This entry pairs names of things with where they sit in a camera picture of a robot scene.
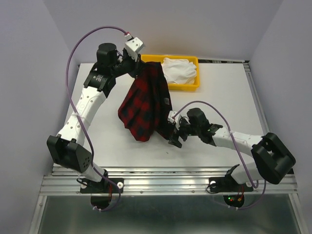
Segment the red plaid pleated skirt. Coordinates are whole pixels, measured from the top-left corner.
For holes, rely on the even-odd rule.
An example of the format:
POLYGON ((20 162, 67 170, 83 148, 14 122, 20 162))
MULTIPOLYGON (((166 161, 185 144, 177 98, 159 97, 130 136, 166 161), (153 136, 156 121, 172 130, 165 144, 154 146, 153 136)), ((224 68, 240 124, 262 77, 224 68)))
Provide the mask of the red plaid pleated skirt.
POLYGON ((137 141, 146 142, 154 132, 168 140, 174 126, 168 122, 172 102, 160 62, 147 62, 118 109, 118 117, 137 141))

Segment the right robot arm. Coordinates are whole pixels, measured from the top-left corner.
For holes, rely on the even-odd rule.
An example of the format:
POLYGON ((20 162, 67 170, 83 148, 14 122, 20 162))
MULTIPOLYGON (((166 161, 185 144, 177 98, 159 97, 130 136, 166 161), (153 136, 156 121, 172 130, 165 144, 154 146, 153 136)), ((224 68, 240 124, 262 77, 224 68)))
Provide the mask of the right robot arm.
POLYGON ((255 136, 230 131, 222 125, 210 123, 199 108, 190 109, 186 117, 170 111, 168 122, 175 127, 169 140, 171 145, 181 148, 180 139, 186 141, 188 137, 196 136, 205 144, 232 149, 239 156, 246 154, 253 159, 251 163, 237 164, 224 176, 212 179, 214 193, 236 190, 246 182, 260 180, 279 184, 296 164, 294 156, 276 134, 269 132, 255 136))

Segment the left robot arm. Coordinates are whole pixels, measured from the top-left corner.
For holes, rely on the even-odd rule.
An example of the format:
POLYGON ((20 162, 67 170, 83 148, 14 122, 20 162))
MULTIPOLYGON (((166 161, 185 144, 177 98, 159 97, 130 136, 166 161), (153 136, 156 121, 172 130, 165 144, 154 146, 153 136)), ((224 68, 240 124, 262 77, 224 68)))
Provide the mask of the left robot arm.
POLYGON ((116 79, 124 74, 133 78, 138 74, 143 48, 144 43, 137 38, 125 43, 122 55, 118 54, 113 43, 99 45, 97 61, 83 84, 78 103, 73 106, 73 112, 58 134, 47 139, 53 162, 84 176, 81 184, 86 188, 93 187, 97 192, 108 188, 108 173, 93 162, 94 150, 84 148, 84 141, 90 139, 87 131, 115 86, 116 79))

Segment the white skirt in bin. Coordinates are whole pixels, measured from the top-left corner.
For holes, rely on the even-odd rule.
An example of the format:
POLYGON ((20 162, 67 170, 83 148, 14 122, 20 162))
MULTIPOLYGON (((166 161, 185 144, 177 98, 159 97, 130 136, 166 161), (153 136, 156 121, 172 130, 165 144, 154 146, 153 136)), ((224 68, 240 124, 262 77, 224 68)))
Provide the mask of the white skirt in bin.
POLYGON ((187 59, 164 58, 161 64, 168 84, 193 84, 197 66, 187 59))

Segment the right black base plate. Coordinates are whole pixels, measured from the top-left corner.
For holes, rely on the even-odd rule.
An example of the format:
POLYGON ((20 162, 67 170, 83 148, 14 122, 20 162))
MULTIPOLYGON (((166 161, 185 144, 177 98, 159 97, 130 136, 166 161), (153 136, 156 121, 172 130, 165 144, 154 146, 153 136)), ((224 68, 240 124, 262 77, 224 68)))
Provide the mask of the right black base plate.
POLYGON ((238 184, 234 179, 227 177, 210 177, 207 189, 213 194, 254 191, 252 187, 248 187, 246 184, 238 184))

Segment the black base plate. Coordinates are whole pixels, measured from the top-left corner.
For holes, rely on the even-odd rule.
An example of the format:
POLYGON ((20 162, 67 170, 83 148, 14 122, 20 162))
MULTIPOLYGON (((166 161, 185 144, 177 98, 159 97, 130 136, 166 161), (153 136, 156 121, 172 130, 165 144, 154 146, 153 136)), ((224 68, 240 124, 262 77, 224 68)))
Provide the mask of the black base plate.
POLYGON ((124 178, 110 178, 111 183, 105 179, 100 182, 94 182, 86 178, 77 179, 80 184, 81 194, 108 194, 123 193, 124 178))
POLYGON ((213 194, 254 191, 252 187, 248 187, 246 184, 238 184, 234 179, 227 177, 210 177, 207 189, 213 194))

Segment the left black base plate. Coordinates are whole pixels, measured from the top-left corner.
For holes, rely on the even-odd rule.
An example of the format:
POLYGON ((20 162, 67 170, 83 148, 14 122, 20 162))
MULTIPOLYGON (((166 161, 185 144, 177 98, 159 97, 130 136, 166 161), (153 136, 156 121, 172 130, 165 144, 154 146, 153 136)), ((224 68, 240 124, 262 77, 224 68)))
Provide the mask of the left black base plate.
POLYGON ((77 179, 80 184, 81 194, 108 194, 123 193, 124 178, 110 178, 111 183, 105 179, 100 182, 94 182, 86 178, 77 179))

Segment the aluminium rail frame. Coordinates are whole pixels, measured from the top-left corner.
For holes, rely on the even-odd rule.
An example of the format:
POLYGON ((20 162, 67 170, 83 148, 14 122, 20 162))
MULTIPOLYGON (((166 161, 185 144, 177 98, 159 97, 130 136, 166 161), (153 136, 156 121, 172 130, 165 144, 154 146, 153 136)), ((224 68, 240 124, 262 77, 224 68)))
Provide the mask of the aluminium rail frame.
MULTIPOLYGON (((217 78, 218 83, 233 78, 240 84, 244 97, 236 100, 244 104, 244 111, 250 111, 255 122, 255 129, 268 132, 269 127, 262 110, 254 85, 254 80, 247 61, 223 61, 202 59, 200 72, 203 76, 217 78)), ((173 199, 185 197, 203 197, 211 177, 223 176, 232 164, 237 163, 233 153, 222 151, 204 155, 204 162, 195 166, 181 167, 177 162, 165 166, 149 163, 147 167, 108 167, 113 177, 124 178, 125 198, 167 196, 173 199)), ((30 233, 40 234, 51 229, 54 233, 73 233, 77 216, 72 209, 67 209, 64 218, 52 224, 48 215, 48 201, 53 197, 61 199, 84 197, 78 187, 77 173, 54 165, 51 172, 42 180, 39 198, 31 222, 30 233)), ((259 188, 250 192, 250 196, 261 196, 247 208, 247 232, 259 234, 290 233, 294 227, 297 234, 308 233, 298 196, 298 185, 294 173, 289 173, 279 185, 261 183, 259 188)))

